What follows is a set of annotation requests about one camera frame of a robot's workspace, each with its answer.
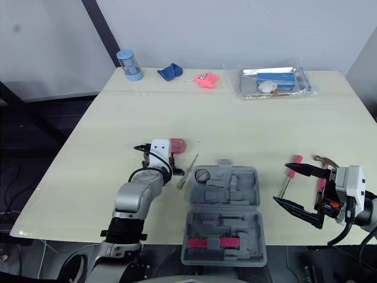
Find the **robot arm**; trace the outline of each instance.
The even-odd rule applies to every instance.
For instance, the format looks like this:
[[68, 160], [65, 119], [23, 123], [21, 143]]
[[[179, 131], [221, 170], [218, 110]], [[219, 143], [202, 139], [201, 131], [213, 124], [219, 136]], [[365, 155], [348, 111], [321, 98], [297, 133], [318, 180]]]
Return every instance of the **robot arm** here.
[[169, 140], [153, 140], [151, 144], [135, 149], [144, 152], [148, 166], [131, 174], [115, 199], [113, 218], [107, 230], [101, 232], [106, 239], [101, 243], [99, 258], [118, 258], [132, 261], [138, 257], [144, 220], [151, 202], [161, 194], [162, 187], [171, 179], [173, 170], [168, 163]]
[[286, 166], [305, 176], [316, 176], [326, 180], [325, 188], [317, 193], [314, 209], [310, 213], [304, 207], [289, 200], [274, 200], [290, 214], [322, 229], [325, 215], [345, 225], [343, 232], [328, 245], [340, 242], [353, 224], [363, 230], [372, 231], [377, 226], [377, 196], [368, 192], [360, 166], [339, 167], [337, 170], [322, 169], [309, 164], [288, 163]]

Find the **pink plush toy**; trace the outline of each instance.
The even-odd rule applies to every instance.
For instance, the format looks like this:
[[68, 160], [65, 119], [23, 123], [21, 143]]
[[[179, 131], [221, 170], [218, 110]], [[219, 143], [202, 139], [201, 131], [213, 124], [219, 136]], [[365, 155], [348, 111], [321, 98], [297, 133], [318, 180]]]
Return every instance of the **pink plush toy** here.
[[202, 75], [197, 75], [194, 77], [194, 81], [197, 82], [201, 87], [205, 88], [214, 88], [214, 83], [219, 79], [219, 76], [212, 74], [212, 73], [206, 73]]

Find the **blue cylindrical container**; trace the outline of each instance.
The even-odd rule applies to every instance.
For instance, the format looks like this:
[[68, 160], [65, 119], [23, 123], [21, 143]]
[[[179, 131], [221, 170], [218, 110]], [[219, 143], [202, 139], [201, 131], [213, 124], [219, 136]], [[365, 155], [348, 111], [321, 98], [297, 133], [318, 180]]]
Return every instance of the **blue cylindrical container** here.
[[130, 49], [124, 49], [117, 53], [120, 66], [122, 66], [125, 76], [130, 81], [138, 81], [144, 77], [144, 73], [136, 62], [134, 52]]

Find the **gray tool case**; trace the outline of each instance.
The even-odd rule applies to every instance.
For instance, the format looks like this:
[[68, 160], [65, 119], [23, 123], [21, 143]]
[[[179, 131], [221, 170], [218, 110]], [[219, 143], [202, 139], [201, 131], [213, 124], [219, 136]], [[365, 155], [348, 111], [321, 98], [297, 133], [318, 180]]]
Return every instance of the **gray tool case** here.
[[[201, 169], [209, 172], [209, 178], [199, 183], [195, 175]], [[260, 202], [256, 170], [232, 167], [229, 160], [221, 160], [219, 166], [199, 166], [193, 173], [190, 203], [194, 209], [187, 214], [182, 263], [265, 266], [263, 222], [256, 210]]]

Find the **table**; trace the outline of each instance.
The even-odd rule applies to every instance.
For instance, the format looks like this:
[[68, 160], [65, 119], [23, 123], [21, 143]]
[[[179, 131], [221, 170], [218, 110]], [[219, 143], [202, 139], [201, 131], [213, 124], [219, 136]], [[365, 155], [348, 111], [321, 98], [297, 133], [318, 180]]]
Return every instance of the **table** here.
[[[260, 207], [267, 245], [326, 245], [343, 229], [326, 219], [323, 229], [288, 214], [273, 199], [286, 182], [284, 163], [301, 154], [316, 164], [319, 154], [341, 166], [360, 164], [367, 188], [377, 193], [377, 124], [344, 76], [337, 71], [311, 71], [320, 94], [315, 97], [257, 100], [235, 99], [222, 70], [215, 89], [185, 82], [206, 70], [184, 70], [165, 82], [155, 68], [145, 68], [136, 83], [116, 69], [92, 102], [47, 170], [17, 219], [12, 236], [58, 241], [100, 242], [107, 229], [115, 196], [143, 154], [133, 146], [154, 138], [181, 137], [187, 150], [176, 157], [186, 168], [215, 165], [230, 159], [259, 173]], [[190, 182], [179, 191], [174, 176], [153, 201], [145, 221], [144, 243], [180, 244], [185, 229]], [[287, 199], [313, 211], [318, 179], [296, 175]], [[342, 244], [360, 244], [366, 232], [352, 228]]]

